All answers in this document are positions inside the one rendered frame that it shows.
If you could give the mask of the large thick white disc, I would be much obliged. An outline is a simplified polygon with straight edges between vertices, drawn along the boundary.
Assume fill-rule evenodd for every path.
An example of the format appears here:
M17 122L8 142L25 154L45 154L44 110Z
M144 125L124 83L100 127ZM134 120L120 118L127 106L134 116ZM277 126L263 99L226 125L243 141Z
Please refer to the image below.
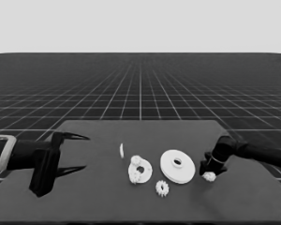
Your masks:
M192 158L183 151L170 149L160 158L161 172L176 184L186 184L195 175L196 167Z

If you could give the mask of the white round carrier with pins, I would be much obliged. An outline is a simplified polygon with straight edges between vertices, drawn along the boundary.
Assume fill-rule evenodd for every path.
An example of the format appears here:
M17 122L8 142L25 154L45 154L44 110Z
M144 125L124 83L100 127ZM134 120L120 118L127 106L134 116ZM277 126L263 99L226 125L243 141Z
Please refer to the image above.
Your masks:
M137 184L143 184L148 182L153 174L152 165L148 160L144 158L142 158L141 164L139 166L134 166L130 162L128 166L128 176L135 171L140 172L140 181Z

